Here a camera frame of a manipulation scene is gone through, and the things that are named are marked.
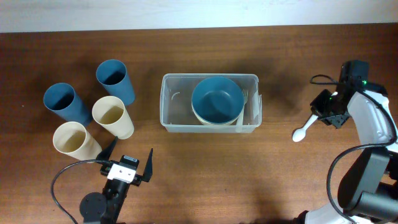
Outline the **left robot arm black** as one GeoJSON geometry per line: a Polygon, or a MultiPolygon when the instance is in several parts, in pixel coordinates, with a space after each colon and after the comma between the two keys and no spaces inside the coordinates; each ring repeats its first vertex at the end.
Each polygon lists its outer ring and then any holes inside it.
{"type": "Polygon", "coordinates": [[[106,162],[101,166],[100,172],[107,177],[107,181],[101,193],[89,193],[80,202],[84,223],[116,223],[130,186],[138,187],[142,182],[149,182],[152,177],[152,151],[142,175],[136,173],[138,159],[126,155],[119,161],[109,159],[117,141],[118,138],[115,138],[96,156],[98,161],[106,162]]]}

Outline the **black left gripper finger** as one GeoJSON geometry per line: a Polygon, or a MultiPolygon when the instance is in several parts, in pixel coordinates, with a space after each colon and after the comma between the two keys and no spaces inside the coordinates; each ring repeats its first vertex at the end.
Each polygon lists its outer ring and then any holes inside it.
{"type": "Polygon", "coordinates": [[[112,162],[109,160],[111,157],[111,154],[113,152],[113,149],[115,148],[116,144],[118,141],[118,137],[116,136],[114,140],[110,143],[108,147],[103,149],[97,156],[96,156],[96,162],[99,164],[112,164],[112,162]]]}
{"type": "Polygon", "coordinates": [[[153,174],[152,156],[153,156],[153,149],[150,150],[146,166],[144,168],[144,173],[142,175],[142,181],[144,182],[150,182],[150,179],[153,174]]]}

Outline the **white plastic spoon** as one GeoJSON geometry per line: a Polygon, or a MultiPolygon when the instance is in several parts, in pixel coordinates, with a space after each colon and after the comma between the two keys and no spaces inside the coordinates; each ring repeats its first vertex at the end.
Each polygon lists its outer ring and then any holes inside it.
{"type": "Polygon", "coordinates": [[[306,136],[307,129],[318,119],[318,116],[315,114],[312,114],[307,122],[301,127],[296,129],[293,134],[292,134],[292,140],[293,142],[299,142],[304,139],[306,136]]]}

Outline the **blue bowl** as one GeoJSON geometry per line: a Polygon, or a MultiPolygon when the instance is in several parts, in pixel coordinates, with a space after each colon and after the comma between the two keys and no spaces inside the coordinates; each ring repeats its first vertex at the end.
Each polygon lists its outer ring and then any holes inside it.
{"type": "Polygon", "coordinates": [[[193,89],[191,106],[195,115],[206,123],[231,124],[244,108],[243,91],[229,78],[206,78],[193,89]]]}

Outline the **white plastic fork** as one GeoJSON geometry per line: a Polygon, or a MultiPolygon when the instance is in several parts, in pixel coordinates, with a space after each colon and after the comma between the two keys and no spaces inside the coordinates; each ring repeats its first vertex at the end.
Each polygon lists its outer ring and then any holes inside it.
{"type": "Polygon", "coordinates": [[[236,122],[236,132],[237,133],[240,133],[243,128],[244,108],[246,106],[246,103],[248,102],[248,94],[249,94],[249,91],[247,89],[244,89],[243,90],[243,97],[244,97],[243,109],[242,109],[239,117],[237,118],[237,122],[236,122]]]}

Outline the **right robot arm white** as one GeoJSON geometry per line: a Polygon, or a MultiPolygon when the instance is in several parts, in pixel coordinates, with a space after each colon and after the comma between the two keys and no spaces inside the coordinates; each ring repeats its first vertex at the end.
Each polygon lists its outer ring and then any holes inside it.
{"type": "Polygon", "coordinates": [[[343,151],[331,163],[326,178],[328,204],[302,212],[294,223],[397,223],[397,184],[381,181],[384,175],[397,180],[397,126],[386,89],[369,82],[368,72],[367,62],[345,62],[339,80],[327,82],[336,86],[335,92],[323,90],[310,104],[311,117],[292,134],[293,141],[299,142],[317,120],[340,128],[352,118],[360,140],[358,146],[343,151]],[[340,181],[334,198],[333,170],[340,159],[354,151],[361,153],[340,181]]]}

